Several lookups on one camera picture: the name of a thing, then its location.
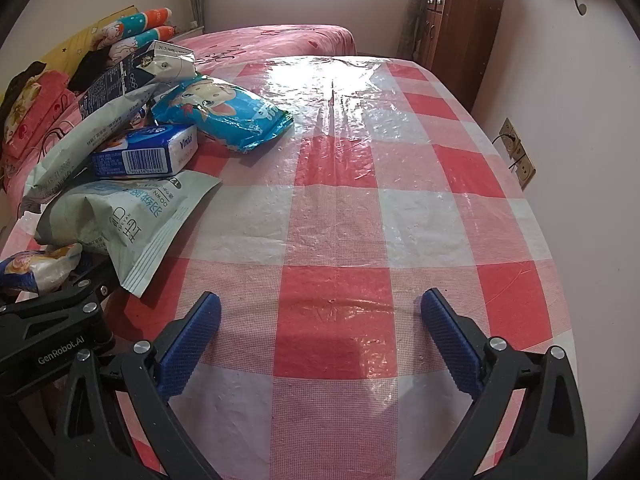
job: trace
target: black cloth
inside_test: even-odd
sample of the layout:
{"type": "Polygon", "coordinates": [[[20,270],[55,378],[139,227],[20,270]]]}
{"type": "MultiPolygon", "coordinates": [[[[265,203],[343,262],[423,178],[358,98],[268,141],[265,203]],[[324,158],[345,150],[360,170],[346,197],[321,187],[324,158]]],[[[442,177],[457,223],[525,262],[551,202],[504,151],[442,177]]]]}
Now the black cloth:
{"type": "Polygon", "coordinates": [[[110,46],[100,50],[90,50],[78,65],[78,70],[66,86],[72,92],[84,92],[91,86],[102,72],[107,70],[107,60],[109,59],[110,46]]]}

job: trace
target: red and white checkered tablecloth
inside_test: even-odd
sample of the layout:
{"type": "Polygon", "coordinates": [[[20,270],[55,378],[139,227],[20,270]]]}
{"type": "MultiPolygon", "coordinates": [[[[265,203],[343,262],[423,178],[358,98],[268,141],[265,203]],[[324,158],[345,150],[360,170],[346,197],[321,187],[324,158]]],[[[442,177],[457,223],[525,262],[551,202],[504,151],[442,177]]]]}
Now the red and white checkered tablecloth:
{"type": "MultiPolygon", "coordinates": [[[[153,339],[204,290],[220,296],[220,332],[170,404],[225,479],[420,478],[470,404],[420,322],[434,286],[487,335],[517,349],[559,344],[575,367],[529,204],[430,72],[289,57],[212,75],[290,110],[295,126],[247,155],[200,139],[190,169],[223,185],[142,299],[114,298],[108,317],[122,338],[153,339]]],[[[483,467],[504,449],[519,399],[483,467]]]]}

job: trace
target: product packaging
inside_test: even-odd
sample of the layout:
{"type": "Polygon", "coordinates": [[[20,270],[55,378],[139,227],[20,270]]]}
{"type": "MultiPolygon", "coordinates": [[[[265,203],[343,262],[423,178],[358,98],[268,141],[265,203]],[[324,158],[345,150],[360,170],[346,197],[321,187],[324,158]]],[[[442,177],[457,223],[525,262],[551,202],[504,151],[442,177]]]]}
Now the product packaging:
{"type": "Polygon", "coordinates": [[[82,118],[115,98],[151,83],[178,84],[196,76],[193,50],[152,41],[102,74],[80,101],[82,118]]]}
{"type": "Polygon", "coordinates": [[[246,153],[274,139],[293,116],[222,79],[198,76],[164,94],[152,108],[161,123],[196,124],[230,150],[246,153]]]}
{"type": "Polygon", "coordinates": [[[91,155],[98,178],[172,176],[198,149],[195,126],[161,124],[126,130],[104,142],[91,155]]]}
{"type": "Polygon", "coordinates": [[[140,297],[180,226],[220,179],[182,171],[167,179],[87,182],[88,173],[47,205],[35,239],[80,242],[108,254],[120,284],[140,297]]]}
{"type": "Polygon", "coordinates": [[[0,288],[43,295],[56,290],[78,266],[81,244],[23,251],[0,262],[0,288]]]}
{"type": "Polygon", "coordinates": [[[88,163],[91,152],[132,118],[153,95],[158,84],[149,84],[115,98],[69,131],[31,170],[24,184],[20,216],[40,213],[47,203],[88,163]]]}

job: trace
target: blue snack bag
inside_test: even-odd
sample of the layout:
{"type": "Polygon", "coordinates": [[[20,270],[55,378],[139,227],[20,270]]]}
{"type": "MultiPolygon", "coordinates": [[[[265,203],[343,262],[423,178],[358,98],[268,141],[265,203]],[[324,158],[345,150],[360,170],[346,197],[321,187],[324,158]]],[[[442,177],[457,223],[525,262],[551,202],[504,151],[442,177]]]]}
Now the blue snack bag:
{"type": "Polygon", "coordinates": [[[222,79],[201,75],[167,92],[152,109],[161,123],[196,124],[230,150],[246,153],[293,123],[289,112],[222,79]]]}

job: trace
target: power cord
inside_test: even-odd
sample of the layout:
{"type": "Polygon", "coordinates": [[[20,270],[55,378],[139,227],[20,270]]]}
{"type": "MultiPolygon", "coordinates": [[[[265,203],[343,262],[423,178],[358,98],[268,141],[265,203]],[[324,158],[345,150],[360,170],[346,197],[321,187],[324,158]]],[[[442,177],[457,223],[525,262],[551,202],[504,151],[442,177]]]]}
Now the power cord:
{"type": "Polygon", "coordinates": [[[515,138],[515,137],[510,136],[509,134],[501,134],[501,135],[498,135],[497,137],[495,137],[495,139],[494,139],[494,140],[492,140],[492,141],[491,141],[491,143],[492,143],[492,144],[495,144],[495,141],[496,141],[496,140],[498,140],[498,139],[500,139],[501,137],[509,137],[513,142],[515,142],[515,141],[516,141],[516,138],[515,138]]]}
{"type": "Polygon", "coordinates": [[[587,6],[585,4],[578,4],[578,0],[574,0],[575,8],[578,9],[581,16],[584,16],[587,13],[587,6]]]}
{"type": "Polygon", "coordinates": [[[523,158],[525,158],[527,156],[527,154],[525,153],[523,156],[521,156],[518,160],[516,160],[513,164],[511,164],[509,166],[509,169],[514,168],[516,166],[516,164],[518,164],[523,158]]]}

